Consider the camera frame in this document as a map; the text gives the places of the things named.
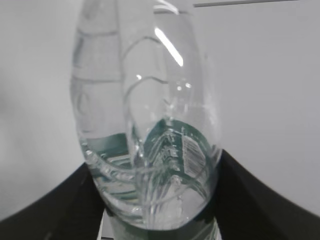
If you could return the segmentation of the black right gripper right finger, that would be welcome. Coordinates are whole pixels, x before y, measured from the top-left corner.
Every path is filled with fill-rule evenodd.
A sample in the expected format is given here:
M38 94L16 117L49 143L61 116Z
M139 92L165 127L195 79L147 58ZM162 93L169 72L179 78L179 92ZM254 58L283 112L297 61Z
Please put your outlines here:
M181 240L212 240L214 224L224 240L318 240L320 218L262 183L222 151L221 160L198 156L187 164L201 169L213 196L179 233Z

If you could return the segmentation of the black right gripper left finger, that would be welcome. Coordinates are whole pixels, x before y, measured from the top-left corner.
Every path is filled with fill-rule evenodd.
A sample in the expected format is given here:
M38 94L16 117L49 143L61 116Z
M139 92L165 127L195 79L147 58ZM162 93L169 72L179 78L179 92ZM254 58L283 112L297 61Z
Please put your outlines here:
M105 205L86 164L55 189L1 220L2 240L95 240Z

